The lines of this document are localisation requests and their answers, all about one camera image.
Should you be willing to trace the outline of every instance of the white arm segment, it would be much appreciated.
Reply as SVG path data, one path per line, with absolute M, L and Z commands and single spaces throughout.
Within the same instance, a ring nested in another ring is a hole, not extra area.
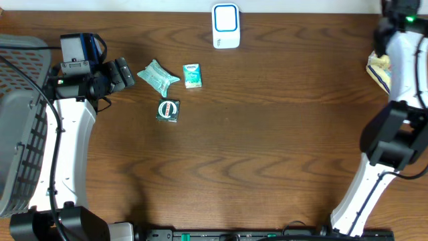
M 57 190 L 56 203 L 59 209 L 64 202 L 74 202 L 75 206 L 88 208 L 86 199 L 86 161 L 88 143 L 92 126 L 95 123 L 96 113 L 87 101 L 76 101 L 75 98 L 55 100 L 53 106 L 62 118 L 63 133 L 61 135 L 58 153 L 55 189 Z M 39 183 L 29 206 L 36 206 L 37 211 L 50 210 L 49 175 L 52 164 L 52 155 L 56 140 L 57 122 L 50 108 L 46 108 L 47 138 L 43 166 Z
M 362 153 L 360 167 L 358 168 L 344 199 L 330 215 L 333 230 L 345 235 L 349 233 L 352 223 L 355 221 L 356 213 L 360 211 L 371 189 L 375 186 L 379 175 L 386 171 L 394 171 L 394 168 L 387 167 L 382 164 L 372 166 L 370 165 L 370 160 L 368 160 L 367 155 Z M 382 192 L 394 178 L 394 175 L 385 175 L 383 177 L 382 181 L 370 197 L 366 207 L 362 211 L 354 230 L 350 233 L 352 237 L 361 237 L 368 215 L 372 212 L 372 209 L 380 198 Z
M 407 31 L 397 32 L 390 39 L 387 46 L 387 55 L 391 60 L 391 93 L 389 101 L 397 102 L 405 100 L 409 106 L 421 108 L 417 96 L 415 81 L 415 52 L 421 37 L 420 33 Z M 424 103 L 428 103 L 427 89 L 427 46 L 428 39 L 425 38 L 419 49 L 418 77 L 419 89 Z

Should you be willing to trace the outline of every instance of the brown tabletop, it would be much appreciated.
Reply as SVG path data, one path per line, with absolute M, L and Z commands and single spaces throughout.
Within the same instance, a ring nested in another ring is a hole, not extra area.
M 241 14 L 241 45 L 216 50 L 209 13 L 12 12 L 0 32 L 50 46 L 96 32 L 123 56 L 136 85 L 111 96 L 88 151 L 90 210 L 107 222 L 177 229 L 280 229 L 323 224 L 360 162 L 365 124 L 387 95 L 366 73 L 376 15 Z M 54 62 L 61 52 L 53 53 Z M 182 80 L 178 123 L 155 119 L 161 98 L 136 76 L 152 59 Z M 187 90 L 183 65 L 203 87 Z M 426 155 L 404 173 L 425 166 Z M 394 180 L 367 227 L 428 239 L 426 178 Z M 0 220 L 9 240 L 9 220 Z

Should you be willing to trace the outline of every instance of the small teal box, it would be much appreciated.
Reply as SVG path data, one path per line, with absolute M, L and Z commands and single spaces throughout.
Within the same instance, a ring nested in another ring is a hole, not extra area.
M 186 64 L 183 66 L 186 88 L 202 87 L 201 68 L 199 64 Z

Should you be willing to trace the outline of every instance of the wooden table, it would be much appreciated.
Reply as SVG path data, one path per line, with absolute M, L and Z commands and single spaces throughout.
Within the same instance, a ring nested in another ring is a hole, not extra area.
M 323 224 L 354 177 L 361 130 L 387 102 L 364 69 L 377 21 L 244 13 L 235 50 L 213 48 L 208 13 L 6 11 L 0 31 L 50 46 L 63 33 L 96 32 L 109 60 L 128 61 L 136 85 L 111 96 L 92 131 L 86 186 L 95 214 L 177 229 L 280 229 Z M 161 96 L 136 76 L 152 59 L 182 78 L 168 95 L 181 101 L 177 124 L 155 119 Z M 182 66 L 193 63 L 203 87 L 187 90 Z M 428 239 L 426 183 L 395 180 L 366 226 Z M 9 240 L 9 220 L 0 225 Z

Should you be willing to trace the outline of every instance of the green connector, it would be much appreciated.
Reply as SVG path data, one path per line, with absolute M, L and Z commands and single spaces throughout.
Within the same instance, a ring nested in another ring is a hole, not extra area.
M 181 241 L 190 241 L 190 234 L 181 234 Z

